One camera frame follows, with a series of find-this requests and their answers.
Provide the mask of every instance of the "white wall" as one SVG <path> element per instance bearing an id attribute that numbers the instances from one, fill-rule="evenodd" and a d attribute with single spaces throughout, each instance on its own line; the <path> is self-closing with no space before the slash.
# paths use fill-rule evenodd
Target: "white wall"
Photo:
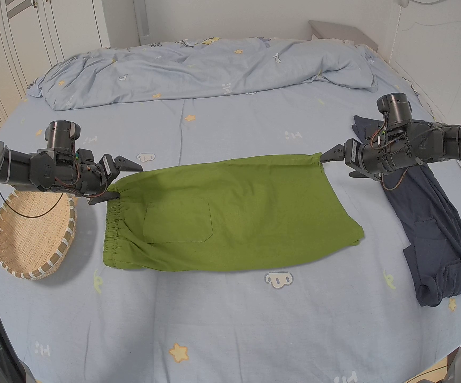
<path id="1" fill-rule="evenodd" d="M 309 20 L 349 24 L 381 44 L 391 0 L 145 0 L 150 42 L 250 36 L 311 39 Z"/>

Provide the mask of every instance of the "bed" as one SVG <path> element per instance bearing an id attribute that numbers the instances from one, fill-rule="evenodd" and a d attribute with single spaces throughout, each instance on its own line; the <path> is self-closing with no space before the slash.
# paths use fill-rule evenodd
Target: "bed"
<path id="1" fill-rule="evenodd" d="M 395 45 L 405 47 L 399 40 Z M 378 118 L 376 100 L 395 91 L 407 94 L 413 118 L 432 118 L 411 87 L 421 91 L 418 76 L 405 80 L 370 50 L 367 63 L 376 91 L 315 80 L 64 111 L 28 95 L 0 140 L 33 152 L 44 147 L 52 120 L 72 120 L 81 126 L 77 147 L 97 158 L 120 154 L 152 170 L 324 152 L 354 137 L 353 115 Z M 80 199 L 76 237 L 56 273 L 26 281 L 0 268 L 0 318 L 18 357 L 48 383 L 401 383 L 425 370 L 461 345 L 461 295 L 420 307 L 402 253 L 408 240 L 380 184 L 350 178 L 343 163 L 324 169 L 365 238 L 289 268 L 167 273 L 105 267 L 105 204 Z M 431 169 L 461 216 L 461 165 L 448 161 Z"/>

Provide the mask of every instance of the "folded dark garment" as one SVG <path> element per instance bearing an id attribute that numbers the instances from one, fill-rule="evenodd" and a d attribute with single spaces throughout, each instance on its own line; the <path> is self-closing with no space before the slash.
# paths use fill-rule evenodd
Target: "folded dark garment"
<path id="1" fill-rule="evenodd" d="M 354 117 L 353 130 L 365 142 L 365 127 L 380 121 Z M 404 169 L 384 176 L 393 188 Z M 427 163 L 408 169 L 400 186 L 383 189 L 411 245 L 404 249 L 421 306 L 438 306 L 461 294 L 461 220 Z"/>

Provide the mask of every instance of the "nightstand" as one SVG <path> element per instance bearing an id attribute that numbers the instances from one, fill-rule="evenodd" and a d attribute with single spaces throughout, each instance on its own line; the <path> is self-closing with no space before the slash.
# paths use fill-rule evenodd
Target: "nightstand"
<path id="1" fill-rule="evenodd" d="M 345 40 L 350 44 L 366 44 L 374 51 L 377 51 L 377 44 L 356 27 L 315 20 L 310 20 L 308 23 L 312 28 L 312 40 L 316 38 L 336 38 Z"/>

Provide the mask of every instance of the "bamboo basket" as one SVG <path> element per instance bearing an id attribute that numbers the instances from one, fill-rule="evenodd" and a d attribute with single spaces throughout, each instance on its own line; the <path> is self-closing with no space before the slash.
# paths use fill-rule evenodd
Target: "bamboo basket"
<path id="1" fill-rule="evenodd" d="M 40 215 L 60 195 L 40 191 L 14 191 L 5 201 L 23 215 Z M 76 230 L 74 200 L 63 194 L 48 214 L 36 219 L 22 217 L 5 203 L 0 208 L 0 265 L 17 278 L 42 279 L 61 265 Z"/>

